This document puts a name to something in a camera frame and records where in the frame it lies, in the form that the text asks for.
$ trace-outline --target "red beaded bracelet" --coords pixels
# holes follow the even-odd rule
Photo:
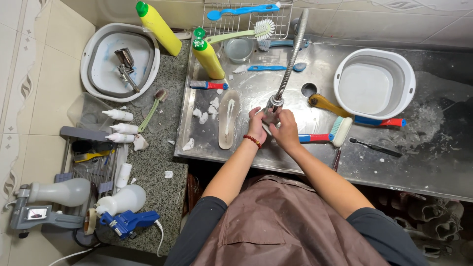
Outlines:
[[[259,141],[257,141],[254,137],[250,136],[250,135],[243,135],[243,138],[244,139],[249,139],[251,141],[253,141],[256,145],[258,145],[258,149],[261,149],[261,144]]]

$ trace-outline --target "white power cord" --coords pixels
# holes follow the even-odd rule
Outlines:
[[[84,250],[84,251],[77,252],[77,253],[71,254],[71,255],[69,255],[69,256],[62,257],[62,258],[60,258],[60,259],[54,261],[53,263],[51,263],[49,266],[53,266],[54,264],[56,264],[57,262],[59,262],[59,261],[61,261],[61,260],[63,260],[63,259],[67,259],[67,258],[73,257],[73,256],[75,256],[75,255],[79,255],[79,254],[82,254],[82,253],[86,253],[86,252],[89,252],[89,251],[91,251],[91,250],[93,250],[93,248],[89,248],[89,249],[86,249],[86,250]]]
[[[163,243],[163,238],[164,238],[163,226],[158,220],[154,221],[154,223],[159,227],[159,229],[161,229],[161,242],[159,243],[158,250],[156,250],[156,256],[162,257],[163,255],[159,254],[159,249],[161,248],[161,244]]]

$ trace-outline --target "flexible metal hose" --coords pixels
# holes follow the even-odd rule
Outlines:
[[[302,45],[302,40],[304,39],[304,33],[306,31],[308,18],[309,18],[309,9],[304,9],[299,19],[299,23],[298,23],[299,31],[296,36],[296,39],[294,40],[294,48],[292,49],[292,56],[291,56],[291,59],[289,59],[288,68],[286,69],[286,72],[284,73],[284,77],[282,78],[282,82],[281,82],[281,85],[279,86],[278,93],[276,93],[276,97],[274,97],[274,100],[276,101],[281,100],[282,93],[284,92],[284,89],[286,89],[286,85],[288,84],[289,76],[292,73],[292,67],[294,67],[294,63],[296,62],[296,59],[297,59],[297,54],[299,53],[299,49]]]

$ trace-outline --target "stainless steel sink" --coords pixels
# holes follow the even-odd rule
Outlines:
[[[312,42],[308,48],[300,51],[296,60],[296,63],[307,63],[307,68],[301,73],[291,74],[284,92],[284,108],[294,112],[299,133],[330,131],[336,115],[311,107],[307,97],[317,92],[337,103],[333,93],[333,76],[339,63],[351,52],[377,46],[378,49],[399,53],[409,61],[416,73],[416,95],[408,108],[398,116],[407,120],[404,128],[355,124],[349,132],[349,137],[397,150],[404,156],[390,157],[346,139],[338,168],[342,176],[353,183],[473,201],[471,51],[445,51],[445,47],[428,47],[444,51],[426,51],[421,50],[426,49],[426,46],[381,42],[329,44],[324,42],[333,40],[308,38],[316,43]],[[255,50],[247,64],[287,65],[290,56],[291,48],[288,47],[271,48],[269,52]],[[234,76],[233,80],[226,79],[225,82],[229,89],[236,90],[240,96],[241,111],[235,124],[234,145],[230,150],[219,147],[217,119],[209,119],[201,125],[198,118],[192,116],[194,108],[204,112],[211,100],[215,97],[221,100],[223,95],[218,95],[215,90],[190,89],[190,80],[208,80],[204,69],[191,54],[175,156],[226,161],[247,132],[248,112],[256,106],[266,106],[268,98],[280,87],[284,75],[283,71],[232,74],[238,65],[230,62],[225,54],[220,61],[227,78],[228,75]],[[307,83],[315,86],[302,89]],[[195,139],[195,147],[182,151],[189,138]],[[304,146],[325,164],[332,166],[335,149],[331,143]],[[253,166],[303,174],[271,138],[258,151]]]

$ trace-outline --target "hand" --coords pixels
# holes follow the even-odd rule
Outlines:
[[[276,139],[278,145],[288,153],[289,150],[301,145],[299,143],[296,119],[290,110],[283,109],[279,113],[279,120],[281,121],[279,129],[271,123],[269,130],[271,131],[272,136]]]
[[[263,144],[266,140],[267,133],[263,129],[263,122],[261,120],[266,118],[266,116],[263,112],[258,113],[259,110],[261,110],[261,107],[256,107],[248,113],[250,116],[248,135],[255,138],[260,144]]]

